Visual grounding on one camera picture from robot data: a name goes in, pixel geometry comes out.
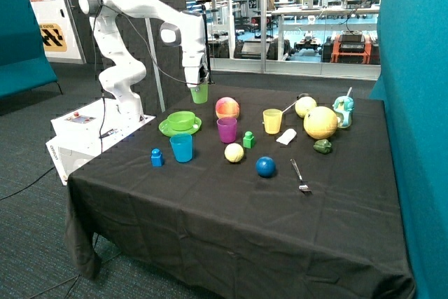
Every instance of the gray carpet floor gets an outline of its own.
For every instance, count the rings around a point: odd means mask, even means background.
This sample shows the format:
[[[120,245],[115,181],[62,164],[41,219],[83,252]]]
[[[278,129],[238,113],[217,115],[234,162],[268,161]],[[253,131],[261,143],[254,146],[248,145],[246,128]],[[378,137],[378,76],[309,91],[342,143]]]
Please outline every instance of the gray carpet floor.
[[[0,100],[0,298],[219,298],[120,254],[100,237],[96,250],[108,260],[95,281],[79,277],[64,247],[66,188],[52,168],[45,143],[55,136],[50,120],[100,96],[93,66],[52,64],[64,95],[50,84]],[[330,94],[353,87],[368,97],[374,82],[213,73],[222,85]]]

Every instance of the yellow black sign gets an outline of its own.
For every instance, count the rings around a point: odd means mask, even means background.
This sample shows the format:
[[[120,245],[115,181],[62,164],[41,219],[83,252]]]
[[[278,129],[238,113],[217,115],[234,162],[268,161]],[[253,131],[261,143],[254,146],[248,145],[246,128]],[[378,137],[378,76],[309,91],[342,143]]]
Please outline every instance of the yellow black sign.
[[[57,24],[42,24],[41,36],[43,42],[43,49],[46,52],[66,52],[67,44],[62,34],[62,29]]]

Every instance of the green saucer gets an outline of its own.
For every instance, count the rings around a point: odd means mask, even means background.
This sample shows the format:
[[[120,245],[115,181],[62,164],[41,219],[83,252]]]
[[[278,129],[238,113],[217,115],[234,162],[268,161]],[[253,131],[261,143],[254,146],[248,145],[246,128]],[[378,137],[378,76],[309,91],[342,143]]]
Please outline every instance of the green saucer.
[[[173,130],[172,128],[170,128],[168,120],[165,119],[163,122],[161,122],[159,124],[159,130],[165,136],[172,137],[175,134],[179,134],[179,133],[188,133],[188,134],[196,133],[201,128],[201,124],[202,124],[202,120],[200,120],[198,117],[195,117],[195,123],[193,124],[193,127],[191,129],[184,130],[184,131],[176,131],[176,130]]]

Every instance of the black tablecloth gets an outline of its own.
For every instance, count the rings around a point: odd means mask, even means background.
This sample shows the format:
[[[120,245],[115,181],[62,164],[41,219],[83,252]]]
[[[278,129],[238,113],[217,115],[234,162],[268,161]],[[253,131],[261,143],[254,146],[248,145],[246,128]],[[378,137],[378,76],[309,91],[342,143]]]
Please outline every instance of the black tablecloth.
[[[75,171],[65,241],[79,271],[89,278],[99,271],[98,232],[127,255],[226,298],[411,298],[383,103],[357,99],[352,126],[331,136],[333,152],[323,155],[294,108],[281,126],[297,131],[289,145],[264,133],[263,110],[284,109],[298,94],[210,86],[206,104],[183,100]],[[240,104],[239,143],[248,130],[256,140],[237,164],[225,159],[218,137],[221,97]],[[313,97],[320,106],[335,100]],[[178,110],[202,120],[186,164],[158,129]],[[151,164],[153,148],[163,153],[162,167]],[[264,155],[277,165],[271,179],[256,172]],[[291,158],[312,195],[298,190]]]

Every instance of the green bowl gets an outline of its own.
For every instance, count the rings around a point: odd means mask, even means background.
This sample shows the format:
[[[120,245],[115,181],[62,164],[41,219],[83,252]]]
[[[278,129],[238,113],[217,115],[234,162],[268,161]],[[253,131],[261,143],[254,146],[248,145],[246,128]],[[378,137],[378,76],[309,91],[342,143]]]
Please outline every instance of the green bowl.
[[[185,131],[193,127],[195,114],[191,111],[177,111],[168,116],[170,128],[176,131]]]

